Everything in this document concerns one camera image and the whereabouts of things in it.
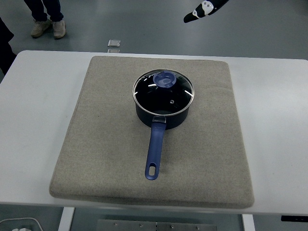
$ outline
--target blue lid knob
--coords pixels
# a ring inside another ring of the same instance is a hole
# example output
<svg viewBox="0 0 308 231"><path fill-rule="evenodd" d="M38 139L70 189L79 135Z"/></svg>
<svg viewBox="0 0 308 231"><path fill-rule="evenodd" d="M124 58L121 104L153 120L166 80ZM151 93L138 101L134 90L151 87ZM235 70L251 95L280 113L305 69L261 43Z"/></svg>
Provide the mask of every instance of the blue lid knob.
<svg viewBox="0 0 308 231"><path fill-rule="evenodd" d="M177 78L169 71L163 71L153 76L153 82L160 88L171 88L176 81Z"/></svg>

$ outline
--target shoe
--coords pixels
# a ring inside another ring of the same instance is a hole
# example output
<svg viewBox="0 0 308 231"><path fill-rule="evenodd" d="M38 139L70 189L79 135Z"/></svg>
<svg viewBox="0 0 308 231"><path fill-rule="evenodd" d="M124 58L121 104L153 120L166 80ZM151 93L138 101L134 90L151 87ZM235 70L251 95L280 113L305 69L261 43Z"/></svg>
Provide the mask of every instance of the shoe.
<svg viewBox="0 0 308 231"><path fill-rule="evenodd" d="M65 22L53 22L53 36L55 39L62 38L66 34Z"/></svg>
<svg viewBox="0 0 308 231"><path fill-rule="evenodd" d="M34 27L31 31L31 36L37 38L41 36L45 30L47 30L51 25L51 21L47 19L46 21L37 21L34 20Z"/></svg>

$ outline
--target saucepan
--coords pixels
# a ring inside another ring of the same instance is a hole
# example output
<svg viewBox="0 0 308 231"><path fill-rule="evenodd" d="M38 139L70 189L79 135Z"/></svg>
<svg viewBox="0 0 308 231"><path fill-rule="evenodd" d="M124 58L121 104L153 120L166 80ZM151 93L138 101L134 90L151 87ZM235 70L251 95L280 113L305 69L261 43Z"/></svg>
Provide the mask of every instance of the saucepan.
<svg viewBox="0 0 308 231"><path fill-rule="evenodd" d="M159 174L165 130L175 128L185 120L194 98L194 88L183 74L158 69L136 80L133 98L139 119L151 127L145 177L155 180Z"/></svg>

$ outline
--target pot lid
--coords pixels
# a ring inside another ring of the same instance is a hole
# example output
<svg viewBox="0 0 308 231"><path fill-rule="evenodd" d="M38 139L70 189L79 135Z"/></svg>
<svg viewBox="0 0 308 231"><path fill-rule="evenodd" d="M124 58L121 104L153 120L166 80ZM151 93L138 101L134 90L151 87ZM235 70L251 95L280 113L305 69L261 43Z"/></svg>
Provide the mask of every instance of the pot lid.
<svg viewBox="0 0 308 231"><path fill-rule="evenodd" d="M189 79L172 70L153 70L137 79L133 98L144 111L153 115L174 115L189 107L194 89Z"/></svg>

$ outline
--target pan handle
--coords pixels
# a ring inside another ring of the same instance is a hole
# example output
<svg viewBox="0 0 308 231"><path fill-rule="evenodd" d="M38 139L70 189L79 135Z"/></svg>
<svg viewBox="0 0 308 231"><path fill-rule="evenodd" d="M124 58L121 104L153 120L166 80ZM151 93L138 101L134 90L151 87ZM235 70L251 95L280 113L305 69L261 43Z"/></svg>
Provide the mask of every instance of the pan handle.
<svg viewBox="0 0 308 231"><path fill-rule="evenodd" d="M148 180L155 180L158 177L159 173L160 157L162 154L163 147L163 137L166 130L166 119L164 117L160 117L158 120L160 121L155 122L157 120L154 117L151 126L151 139L145 166L145 177ZM150 175L150 167L154 167L154 175Z"/></svg>

